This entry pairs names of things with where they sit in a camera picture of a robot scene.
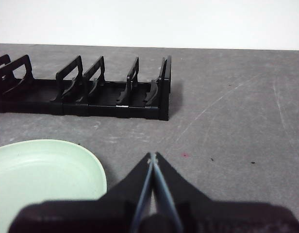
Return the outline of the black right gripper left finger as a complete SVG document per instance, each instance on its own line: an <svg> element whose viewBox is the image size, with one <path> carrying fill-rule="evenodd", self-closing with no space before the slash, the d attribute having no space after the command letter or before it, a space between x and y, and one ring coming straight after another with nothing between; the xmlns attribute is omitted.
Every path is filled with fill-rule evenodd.
<svg viewBox="0 0 299 233"><path fill-rule="evenodd" d="M10 233L136 233L151 184L147 153L104 195L94 200L52 200L22 208Z"/></svg>

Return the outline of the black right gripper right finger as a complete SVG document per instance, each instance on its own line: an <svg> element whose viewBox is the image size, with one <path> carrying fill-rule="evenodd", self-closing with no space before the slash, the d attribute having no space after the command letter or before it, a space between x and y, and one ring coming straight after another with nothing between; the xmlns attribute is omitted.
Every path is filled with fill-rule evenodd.
<svg viewBox="0 0 299 233"><path fill-rule="evenodd" d="M289 209L267 202L211 199L160 153L153 159L157 186L185 233L299 233L299 221Z"/></svg>

